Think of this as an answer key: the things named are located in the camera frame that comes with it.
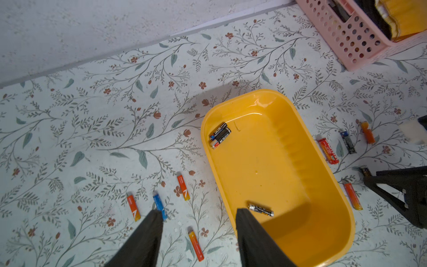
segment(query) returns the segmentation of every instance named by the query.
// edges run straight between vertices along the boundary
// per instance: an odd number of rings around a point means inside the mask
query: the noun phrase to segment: red flower print
[[[17,176],[18,175],[18,173],[19,173],[19,169],[18,168],[15,168],[14,170],[13,170],[13,176]]]
[[[390,154],[390,148],[389,148],[389,146],[383,146],[383,153],[384,154]]]
[[[173,192],[174,192],[174,193],[176,193],[176,196],[177,196],[177,197],[179,197],[179,196],[180,196],[179,194],[182,194],[182,190],[181,190],[181,188],[180,188],[179,186],[177,186],[177,187],[173,190]]]
[[[155,112],[154,112],[154,114],[153,114],[153,116],[154,116],[154,118],[155,118],[155,119],[160,119],[160,117],[161,117],[161,113],[160,113],[160,112],[155,111]]]
[[[189,137],[190,135],[191,135],[190,130],[186,129],[186,130],[184,131],[184,136],[185,136],[185,137]]]
[[[203,227],[202,228],[202,233],[200,234],[200,236],[202,236],[202,237],[204,236],[204,237],[207,238],[208,237],[208,233],[209,233],[209,230],[205,230],[205,228]]]
[[[28,236],[29,237],[33,237],[33,236],[35,236],[35,228],[33,228],[33,229],[30,229],[29,231],[28,231]]]
[[[201,83],[199,84],[199,86],[200,86],[200,88],[202,88],[202,90],[203,90],[203,89],[205,89],[205,88],[206,88],[206,83],[205,83],[205,82],[201,82]]]
[[[109,217],[108,218],[108,221],[107,221],[107,225],[109,226],[109,227],[111,227],[111,226],[113,226],[114,225],[114,222],[116,221],[116,219],[111,219],[111,217]]]

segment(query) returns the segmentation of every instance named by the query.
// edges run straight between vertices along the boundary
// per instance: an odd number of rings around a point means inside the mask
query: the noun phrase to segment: red battery
[[[316,136],[316,140],[318,141],[320,147],[322,148],[323,152],[326,155],[326,158],[328,159],[328,162],[330,164],[337,164],[339,163],[339,160],[335,153],[333,152],[332,148],[330,147],[328,141],[326,141],[326,138],[322,137],[321,135]]]
[[[178,176],[179,186],[181,187],[182,195],[184,196],[185,201],[190,199],[190,194],[188,193],[187,186],[185,185],[184,178],[182,175]]]
[[[131,193],[127,193],[127,195],[128,195],[129,207],[131,208],[132,215],[133,215],[135,222],[136,222],[141,218],[141,215],[139,214],[138,207],[136,206],[135,199],[133,198],[133,195]]]

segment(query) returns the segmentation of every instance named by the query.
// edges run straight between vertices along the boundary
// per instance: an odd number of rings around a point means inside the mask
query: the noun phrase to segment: leaf pattern
[[[426,232],[367,190],[360,166],[375,173],[427,164],[427,146],[399,130],[427,112],[426,61],[423,43],[348,72],[294,5],[7,86],[0,95],[0,262],[103,266],[138,226],[126,193],[144,217],[157,191],[169,217],[159,267],[238,266],[200,128],[215,105],[267,88],[289,98],[310,134],[328,138],[340,159],[330,166],[337,183],[351,182],[363,206],[354,211],[353,246],[331,266],[424,266]],[[366,144],[364,120],[375,144]],[[356,154],[348,154],[340,129]],[[186,202],[176,196],[177,173]],[[201,265],[188,226],[204,233]]]

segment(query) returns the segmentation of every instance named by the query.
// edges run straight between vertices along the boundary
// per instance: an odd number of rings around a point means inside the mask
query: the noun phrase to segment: orange battery with white stripe
[[[185,201],[190,199],[190,194],[188,193],[187,186],[185,185],[184,178],[182,175],[178,176],[179,186],[181,187],[182,195],[184,196]]]
[[[133,195],[131,193],[127,193],[127,195],[128,195],[129,207],[131,208],[132,215],[133,215],[135,222],[136,222],[141,218],[141,215],[139,214],[138,207],[136,206],[135,199],[133,198]]]

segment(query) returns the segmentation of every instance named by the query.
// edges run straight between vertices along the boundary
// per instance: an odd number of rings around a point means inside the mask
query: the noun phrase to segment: battery
[[[259,212],[259,213],[262,213],[262,214],[268,215],[268,216],[270,216],[270,217],[273,217],[273,216],[274,216],[274,212],[273,212],[273,211],[268,210],[268,209],[266,209],[266,208],[262,208],[262,207],[255,206],[254,204],[249,204],[248,208],[249,208],[249,210],[251,210],[251,211],[256,211],[256,212]]]
[[[220,143],[222,143],[227,136],[229,136],[231,133],[231,130],[228,127],[223,128],[215,137],[215,139],[211,142],[211,147],[215,149],[217,146],[219,146]]]
[[[353,142],[351,141],[350,135],[348,134],[347,131],[340,129],[339,134],[341,135],[343,141],[344,141],[344,145],[348,150],[349,154],[355,154],[356,150],[354,148]]]
[[[360,171],[362,172],[363,176],[365,176],[365,177],[372,176],[371,171],[368,169],[368,166],[366,166],[366,165],[360,166]]]
[[[219,134],[219,132],[222,130],[222,129],[224,129],[225,127],[227,127],[227,124],[226,123],[222,123],[222,125],[218,128],[218,129],[216,129],[216,131],[209,137],[211,140],[214,140],[215,139],[215,137]]]

